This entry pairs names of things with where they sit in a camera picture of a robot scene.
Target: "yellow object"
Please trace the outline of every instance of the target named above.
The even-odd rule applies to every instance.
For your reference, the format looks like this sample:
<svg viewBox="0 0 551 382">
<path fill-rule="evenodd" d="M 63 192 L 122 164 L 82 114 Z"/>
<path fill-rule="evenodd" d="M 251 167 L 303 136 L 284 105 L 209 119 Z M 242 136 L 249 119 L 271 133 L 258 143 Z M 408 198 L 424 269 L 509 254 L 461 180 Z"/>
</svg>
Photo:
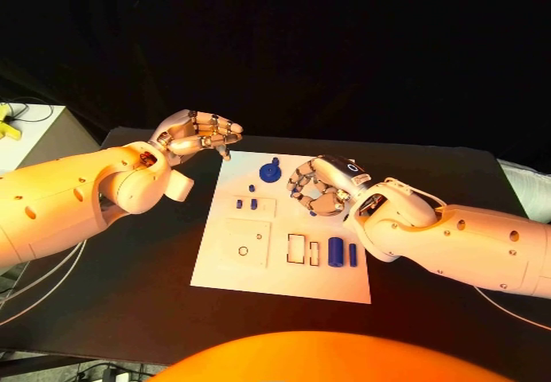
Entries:
<svg viewBox="0 0 551 382">
<path fill-rule="evenodd" d="M 20 131 L 14 129 L 4 121 L 6 115 L 8 113 L 8 105 L 0 105 L 0 139 L 7 135 L 16 141 L 20 140 Z"/>
<path fill-rule="evenodd" d="M 283 332 L 231 341 L 186 358 L 153 382 L 506 381 L 433 350 L 382 338 Z"/>
</svg>

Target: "dark table surface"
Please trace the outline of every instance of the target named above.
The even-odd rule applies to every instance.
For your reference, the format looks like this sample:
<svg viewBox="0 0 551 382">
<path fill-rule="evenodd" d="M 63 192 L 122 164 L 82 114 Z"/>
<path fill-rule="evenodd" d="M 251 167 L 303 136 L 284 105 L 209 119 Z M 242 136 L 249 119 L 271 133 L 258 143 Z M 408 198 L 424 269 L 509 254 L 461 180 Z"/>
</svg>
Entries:
<svg viewBox="0 0 551 382">
<path fill-rule="evenodd" d="M 104 146 L 148 136 L 150 131 L 120 128 Z M 483 151 L 251 136 L 232 148 L 340 154 L 356 159 L 375 180 L 395 177 L 448 203 L 525 215 L 499 164 Z M 195 179 L 187 200 L 163 197 L 148 212 L 122 218 L 91 238 L 62 287 L 0 327 L 0 348 L 171 364 L 241 337 L 329 330 L 421 345 L 515 379 L 551 375 L 551 333 L 508 316 L 471 286 L 433 275 L 407 259 L 382 263 L 368 255 L 372 305 L 190 286 L 219 168 L 216 152 L 195 155 L 177 168 Z M 20 285 L 62 256 L 33 261 Z M 6 304 L 0 318 L 36 301 L 63 269 Z M 499 292 L 492 297 L 516 312 L 544 312 L 536 319 L 551 322 L 551 301 Z"/>
</svg>

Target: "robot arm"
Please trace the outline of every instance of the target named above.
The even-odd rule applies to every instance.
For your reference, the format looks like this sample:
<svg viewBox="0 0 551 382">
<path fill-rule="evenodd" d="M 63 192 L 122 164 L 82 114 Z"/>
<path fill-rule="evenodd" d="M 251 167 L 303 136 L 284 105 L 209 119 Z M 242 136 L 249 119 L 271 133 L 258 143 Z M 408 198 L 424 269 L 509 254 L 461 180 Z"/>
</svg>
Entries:
<svg viewBox="0 0 551 382">
<path fill-rule="evenodd" d="M 193 186 L 171 166 L 203 149 L 229 159 L 242 128 L 216 115 L 180 111 L 148 142 L 21 168 L 0 177 L 0 267 L 50 255 L 94 236 L 163 194 L 183 201 Z"/>
<path fill-rule="evenodd" d="M 321 192 L 316 200 L 301 195 L 310 180 Z M 330 156 L 314 158 L 297 169 L 288 189 L 319 215 L 340 213 L 350 203 L 345 226 L 379 260 L 391 262 L 405 256 L 463 283 L 551 298 L 551 227 L 545 224 L 446 205 L 392 178 L 375 184 L 353 162 Z M 440 207 L 430 207 L 420 195 Z"/>
</svg>

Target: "power strip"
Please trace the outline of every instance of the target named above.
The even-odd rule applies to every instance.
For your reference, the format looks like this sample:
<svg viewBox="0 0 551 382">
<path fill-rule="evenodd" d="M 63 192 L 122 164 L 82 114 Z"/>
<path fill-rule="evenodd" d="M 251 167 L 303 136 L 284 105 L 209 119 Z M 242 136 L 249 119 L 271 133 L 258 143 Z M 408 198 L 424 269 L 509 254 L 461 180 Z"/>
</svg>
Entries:
<svg viewBox="0 0 551 382">
<path fill-rule="evenodd" d="M 130 372 L 120 374 L 115 378 L 115 382 L 130 382 Z"/>
</svg>

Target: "black curtain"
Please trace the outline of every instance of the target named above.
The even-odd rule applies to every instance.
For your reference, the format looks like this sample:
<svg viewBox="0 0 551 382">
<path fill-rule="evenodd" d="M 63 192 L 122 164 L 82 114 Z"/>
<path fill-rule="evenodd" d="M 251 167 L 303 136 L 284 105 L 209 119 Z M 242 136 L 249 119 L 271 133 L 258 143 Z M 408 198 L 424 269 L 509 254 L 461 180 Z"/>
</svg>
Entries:
<svg viewBox="0 0 551 382">
<path fill-rule="evenodd" d="M 551 172 L 544 6 L 63 0 L 3 4 L 0 92 L 102 139 L 183 108 L 246 134 L 469 146 Z"/>
</svg>

